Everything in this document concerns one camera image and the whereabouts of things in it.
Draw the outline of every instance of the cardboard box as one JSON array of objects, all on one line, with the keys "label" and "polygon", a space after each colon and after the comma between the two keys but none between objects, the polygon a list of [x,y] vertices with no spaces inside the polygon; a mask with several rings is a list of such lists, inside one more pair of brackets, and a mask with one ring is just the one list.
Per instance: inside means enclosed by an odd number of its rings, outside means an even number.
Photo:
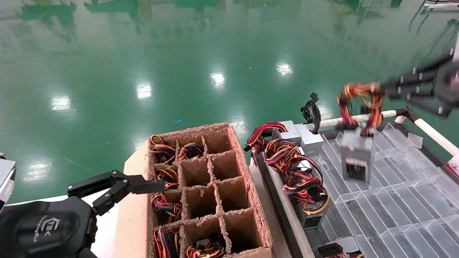
[{"label": "cardboard box", "polygon": [[[180,257],[186,258],[190,245],[214,232],[224,237],[225,257],[274,258],[273,239],[234,128],[217,123],[161,137],[177,144],[172,166],[156,163],[147,140],[126,161],[124,173],[152,180],[156,169],[178,172],[178,189],[164,194],[168,201],[182,205],[181,219],[165,225],[179,233]],[[202,144],[203,156],[178,161],[180,148],[189,142]],[[157,258],[152,233],[160,220],[150,198],[151,194],[129,195],[120,202],[115,258]]]}]

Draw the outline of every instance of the green epoxy floor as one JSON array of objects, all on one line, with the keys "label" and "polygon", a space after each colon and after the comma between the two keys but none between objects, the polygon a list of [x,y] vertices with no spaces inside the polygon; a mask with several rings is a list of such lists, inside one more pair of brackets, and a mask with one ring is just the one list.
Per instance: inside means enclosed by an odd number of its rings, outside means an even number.
[{"label": "green epoxy floor", "polygon": [[[435,57],[448,43],[434,39],[458,18],[410,25],[417,0],[24,1],[0,5],[0,150],[18,162],[11,203],[123,169],[153,133],[229,121],[245,141],[264,122],[302,123],[312,91],[322,117],[336,118],[344,84]],[[459,144],[457,113],[418,113]]]}]

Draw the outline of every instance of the power supply label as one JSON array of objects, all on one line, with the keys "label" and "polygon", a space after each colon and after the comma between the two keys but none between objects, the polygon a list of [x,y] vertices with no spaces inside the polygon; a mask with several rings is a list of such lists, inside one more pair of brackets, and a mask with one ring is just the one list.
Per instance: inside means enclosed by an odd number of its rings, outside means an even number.
[{"label": "power supply label", "polygon": [[347,176],[352,179],[365,181],[367,163],[362,160],[346,158]]}]

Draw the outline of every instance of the black cable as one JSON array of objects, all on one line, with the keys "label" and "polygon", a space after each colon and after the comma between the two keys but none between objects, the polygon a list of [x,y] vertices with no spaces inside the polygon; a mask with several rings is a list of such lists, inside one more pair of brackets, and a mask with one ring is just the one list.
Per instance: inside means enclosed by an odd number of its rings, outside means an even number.
[{"label": "black cable", "polygon": [[315,104],[318,100],[319,98],[317,97],[317,94],[312,93],[311,100],[309,100],[306,105],[300,109],[306,123],[314,124],[314,129],[311,130],[311,132],[315,135],[319,133],[320,121],[322,121],[319,107]]}]

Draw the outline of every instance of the cardboard compartment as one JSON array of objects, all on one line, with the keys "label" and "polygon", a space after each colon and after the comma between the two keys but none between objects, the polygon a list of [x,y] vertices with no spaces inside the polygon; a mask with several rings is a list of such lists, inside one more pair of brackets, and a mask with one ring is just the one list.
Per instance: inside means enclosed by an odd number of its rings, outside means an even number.
[{"label": "cardboard compartment", "polygon": [[249,208],[250,202],[242,177],[216,184],[224,212]]},{"label": "cardboard compartment", "polygon": [[215,187],[213,185],[187,188],[185,196],[188,205],[184,212],[188,219],[200,218],[216,213],[217,202]]},{"label": "cardboard compartment", "polygon": [[[173,202],[173,203],[179,203],[180,205],[182,205],[182,208],[183,208],[183,203],[181,201],[182,192],[180,190],[166,191],[164,192],[164,196],[166,197],[166,201]],[[156,228],[158,226],[167,224],[167,219],[168,219],[167,213],[165,213],[164,211],[157,211],[153,207],[150,207],[149,210],[151,212],[152,228]],[[179,217],[175,221],[172,221],[171,223],[175,223],[181,220],[182,220],[182,214],[180,214]]]},{"label": "cardboard compartment", "polygon": [[185,224],[180,230],[180,257],[187,257],[186,250],[190,246],[196,246],[197,241],[209,238],[212,233],[217,235],[222,234],[220,221],[217,216],[211,216],[201,223]]},{"label": "cardboard compartment", "polygon": [[[176,137],[168,137],[168,136],[164,136],[164,135],[160,135],[162,137],[162,140],[169,143],[169,144],[174,144],[175,145],[175,151],[177,152],[177,139]],[[158,143],[159,142],[159,139],[157,137],[155,137],[155,142]],[[154,146],[154,144],[151,142],[151,138],[148,139],[148,150],[151,150],[152,147]],[[159,158],[158,158],[158,155],[156,153],[153,153],[151,151],[148,151],[148,155],[149,155],[149,158],[150,160],[153,162],[153,164],[163,164],[160,162]]]},{"label": "cardboard compartment", "polygon": [[180,150],[183,146],[189,144],[189,143],[196,143],[196,144],[199,144],[201,147],[202,147],[202,156],[204,156],[204,138],[201,136],[201,135],[183,135],[182,138],[178,138],[177,139],[177,152],[176,152],[176,155],[175,155],[175,160],[178,161],[179,160],[179,154],[180,154]]},{"label": "cardboard compartment", "polygon": [[227,151],[223,154],[211,155],[210,160],[213,165],[212,173],[217,180],[225,180],[241,176],[241,171],[236,162],[235,151]]},{"label": "cardboard compartment", "polygon": [[[173,166],[167,166],[167,165],[164,165],[164,164],[155,164],[153,166],[153,171],[151,171],[151,173],[148,174],[148,180],[154,180],[155,179],[155,176],[159,174],[159,170],[162,169],[172,169],[173,171],[175,171],[175,173],[177,174],[177,177],[179,175],[178,171],[179,171],[179,167],[177,165],[173,165]],[[171,183],[172,180],[170,179],[169,176],[165,176],[163,177],[163,180],[166,181],[166,183]]]},{"label": "cardboard compartment", "polygon": [[226,232],[232,243],[231,253],[240,253],[263,246],[252,208],[229,212],[223,217]]},{"label": "cardboard compartment", "polygon": [[183,187],[195,185],[207,185],[210,182],[210,174],[207,171],[205,158],[183,160],[179,164],[179,184]]},{"label": "cardboard compartment", "polygon": [[[165,228],[167,228],[168,230],[171,230],[175,233],[178,234],[178,237],[179,237],[179,246],[178,246],[178,254],[180,255],[180,247],[181,247],[181,238],[180,238],[180,225],[179,224],[175,224],[175,225],[166,225],[164,226]],[[155,238],[154,238],[154,235],[153,235],[153,231],[152,233],[150,234],[150,258],[158,258],[159,255],[158,255],[158,249],[157,249],[157,246],[156,246],[156,242],[155,242]]]},{"label": "cardboard compartment", "polygon": [[222,153],[233,149],[228,139],[227,128],[210,131],[203,137],[206,154]]}]

